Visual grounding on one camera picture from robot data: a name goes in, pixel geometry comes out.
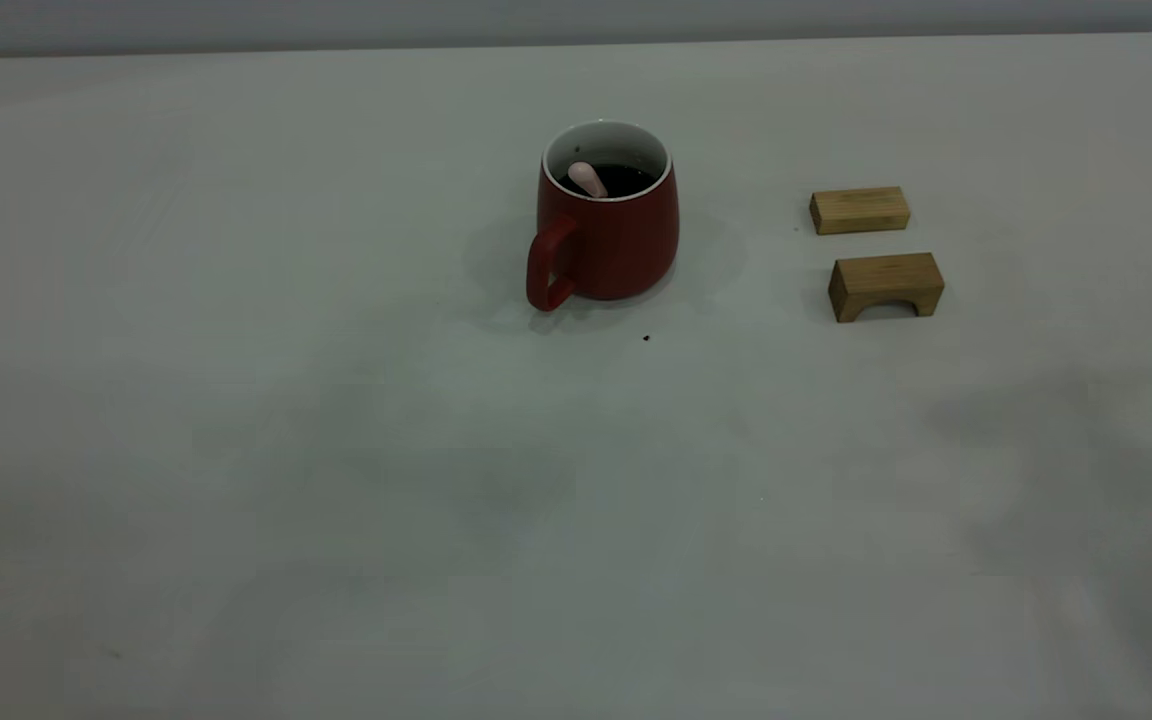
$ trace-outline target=arch-shaped wooden block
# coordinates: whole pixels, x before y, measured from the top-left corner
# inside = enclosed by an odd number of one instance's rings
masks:
[[[945,278],[931,252],[851,258],[833,263],[829,304],[839,323],[851,323],[865,306],[904,301],[919,318],[937,312]]]

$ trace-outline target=wooden block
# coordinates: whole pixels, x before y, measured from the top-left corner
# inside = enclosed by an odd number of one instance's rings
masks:
[[[945,278],[931,252],[835,260],[829,304],[839,323],[851,323],[878,302],[909,302],[919,318],[937,312]]]
[[[909,205],[899,187],[812,192],[812,222],[817,234],[902,232]]]

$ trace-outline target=red mug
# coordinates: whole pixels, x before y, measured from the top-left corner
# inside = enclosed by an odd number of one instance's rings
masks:
[[[627,165],[655,182],[626,197],[577,195],[558,182],[577,160]],[[647,290],[669,272],[679,250],[679,184],[669,151],[630,123],[596,120],[568,128],[540,158],[536,228],[526,256],[526,301],[536,309],[556,309],[574,291],[622,300]]]

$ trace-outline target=mug rim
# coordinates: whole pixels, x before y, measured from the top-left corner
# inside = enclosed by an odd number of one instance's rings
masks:
[[[561,138],[564,135],[567,135],[568,132],[573,131],[573,129],[582,128],[582,127],[585,127],[585,126],[602,124],[602,123],[617,124],[617,126],[630,126],[630,127],[641,129],[641,131],[647,132],[649,136],[652,136],[653,141],[657,141],[657,142],[660,143],[660,147],[664,149],[664,172],[660,173],[660,177],[655,179],[655,182],[653,182],[652,184],[650,184],[650,187],[646,188],[646,190],[641,190],[638,192],[635,192],[634,195],[623,195],[621,197],[590,197],[588,195],[577,195],[576,192],[567,190],[567,188],[563,187],[563,184],[561,182],[558,182],[558,180],[554,179],[554,174],[550,173],[550,161],[548,161],[548,159],[550,159],[550,151],[553,150],[555,145],[558,145],[559,138]],[[541,151],[541,153],[540,153],[540,169],[545,173],[545,179],[547,179],[551,184],[553,184],[554,187],[556,187],[558,190],[561,190],[563,192],[567,192],[567,195],[570,195],[571,197],[575,197],[575,199],[577,199],[577,200],[588,200],[588,202],[627,202],[627,200],[637,200],[637,199],[639,199],[639,197],[644,197],[644,196],[649,195],[650,192],[654,191],[655,188],[660,187],[660,184],[664,183],[664,181],[666,181],[666,179],[669,176],[669,173],[673,173],[673,152],[669,152],[669,147],[666,145],[666,143],[661,142],[660,138],[657,137],[654,132],[650,131],[647,128],[645,128],[645,127],[643,127],[641,124],[631,123],[631,122],[626,122],[626,120],[614,120],[614,119],[611,119],[611,118],[598,118],[596,120],[589,120],[588,122],[584,122],[584,123],[573,124],[571,127],[568,127],[568,128],[563,129],[563,131],[561,131],[556,136],[554,136],[553,141],[550,141],[548,145],[545,145],[544,151]]]

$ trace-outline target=pink spoon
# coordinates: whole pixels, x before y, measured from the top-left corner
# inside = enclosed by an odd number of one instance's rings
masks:
[[[594,172],[594,166],[589,162],[573,162],[573,167],[567,168],[567,177],[573,179],[573,183],[579,184],[590,197],[607,197],[607,188],[602,187],[598,172]]]

